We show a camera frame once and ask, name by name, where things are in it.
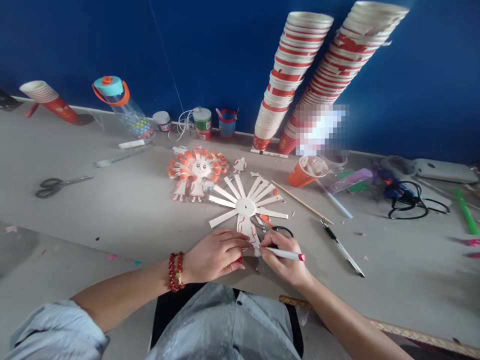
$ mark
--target person's left hand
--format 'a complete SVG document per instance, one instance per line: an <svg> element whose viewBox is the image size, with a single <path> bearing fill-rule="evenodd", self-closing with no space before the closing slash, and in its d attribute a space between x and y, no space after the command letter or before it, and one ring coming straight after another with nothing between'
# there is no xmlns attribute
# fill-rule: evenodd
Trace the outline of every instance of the person's left hand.
<svg viewBox="0 0 480 360"><path fill-rule="evenodd" d="M244 270L245 266L236 260L242 256L242 248L253 248L248 239L228 228L208 234L183 257L182 282L207 283L235 270Z"/></svg>

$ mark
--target electric cord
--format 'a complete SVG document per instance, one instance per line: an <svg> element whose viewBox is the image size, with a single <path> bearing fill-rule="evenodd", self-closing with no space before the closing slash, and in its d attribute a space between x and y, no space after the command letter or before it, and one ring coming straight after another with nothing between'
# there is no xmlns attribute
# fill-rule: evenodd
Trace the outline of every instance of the electric cord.
<svg viewBox="0 0 480 360"><path fill-rule="evenodd" d="M195 133L197 131L197 129L195 128L195 123L193 121L190 120L190 117L193 116L194 112L198 112L200 111L202 107L201 106L197 106L196 108L192 109L192 110L187 110L187 111L184 111L180 114L180 116L178 117L178 123L172 127L169 131L168 131L168 139L171 141L171 142L177 142L179 141L182 136L185 134L185 132L187 130L190 130L190 132L193 132ZM176 129L176 132L178 134L180 134L180 136L178 137L178 139L175 139L173 140L171 137L170 137L170 132L172 132L172 130Z"/></svg>
<svg viewBox="0 0 480 360"><path fill-rule="evenodd" d="M448 215L450 214L450 209L448 206L446 206L445 204L439 202L439 201L436 201L436 200L432 200L432 199L429 199L429 198L425 198L425 199L422 199L422 188L420 187L420 185L418 185L417 183L413 182L413 181L398 181L398 182L395 182L394 184L392 185L389 185L389 186L398 186L399 184L412 184L415 189L416 189L416 193L417 193L417 196L414 196L412 193L406 191L403 196L401 198L398 198L398 199L393 199L392 202L391 202L391 208L392 210L390 210L390 212L388 213L388 217L392 220L415 220L415 219L421 219L421 218L424 218L426 217L430 210L433 210L433 211L436 211L438 213L441 213L441 214L445 214L445 215ZM442 205L446 211L442 211L442 210L438 210L438 209L435 209L435 208L431 208L431 207L428 207L427 205L425 205L425 202L424 201L430 201L432 203L436 203L436 204L439 204L439 205ZM396 203L397 202L400 202L402 204L406 204L408 206L404 206L404 207L396 207ZM409 210L412 210L414 209L415 207L419 207L419 208L423 208L425 209L425 213L422 214L422 215L419 215L419 216L413 216L413 217L393 217L393 213L395 211L409 211Z"/></svg>

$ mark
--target blue wall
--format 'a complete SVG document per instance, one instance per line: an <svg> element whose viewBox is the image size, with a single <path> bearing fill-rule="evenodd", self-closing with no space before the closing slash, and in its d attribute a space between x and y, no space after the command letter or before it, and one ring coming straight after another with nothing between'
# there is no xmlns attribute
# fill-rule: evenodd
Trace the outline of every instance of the blue wall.
<svg viewBox="0 0 480 360"><path fill-rule="evenodd" d="M478 161L480 1L391 2L411 7L410 13L392 45L375 53L337 101L350 105L350 148ZM116 75L147 116L240 107L237 130L253 133L288 12L329 14L337 29L353 3L8 1L0 8L0 88L24 96L21 84L45 80L70 104L109 110L91 83Z"/></svg>

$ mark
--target light blue shirt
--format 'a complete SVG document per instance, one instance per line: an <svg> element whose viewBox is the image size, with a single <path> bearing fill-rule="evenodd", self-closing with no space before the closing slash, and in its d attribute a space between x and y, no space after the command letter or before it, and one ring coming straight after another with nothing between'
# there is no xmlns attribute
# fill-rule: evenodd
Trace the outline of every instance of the light blue shirt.
<svg viewBox="0 0 480 360"><path fill-rule="evenodd" d="M5 360L101 359L110 339L75 302L37 309L12 335ZM208 283L176 314L154 359L299 359L284 304Z"/></svg>

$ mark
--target black scissors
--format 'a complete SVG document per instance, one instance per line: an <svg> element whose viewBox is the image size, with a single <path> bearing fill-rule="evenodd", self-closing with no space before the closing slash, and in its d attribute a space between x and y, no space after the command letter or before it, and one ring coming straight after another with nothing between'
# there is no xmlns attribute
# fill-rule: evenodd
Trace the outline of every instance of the black scissors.
<svg viewBox="0 0 480 360"><path fill-rule="evenodd" d="M72 180L63 181L62 179L52 177L52 178L49 178L45 181L42 181L42 183L40 184L40 187L43 188L43 189L38 190L35 193L35 196L39 199L51 198L53 195L58 193L63 187L66 187L67 185L80 183L82 181L90 180L90 179L93 179L93 178L94 178L94 176L85 175L85 176L82 176L82 177L77 177L77 178L72 179Z"/></svg>
<svg viewBox="0 0 480 360"><path fill-rule="evenodd" d="M280 234L282 234L283 236L287 236L287 237L292 237L294 238L294 233L291 232L288 228L284 227L284 226L265 226L265 225L262 225L261 223L255 221L255 220L250 220L251 223L253 225L255 225L257 228L259 228L260 230L263 231L263 233L265 234L268 230L272 229L273 231L276 231Z"/></svg>

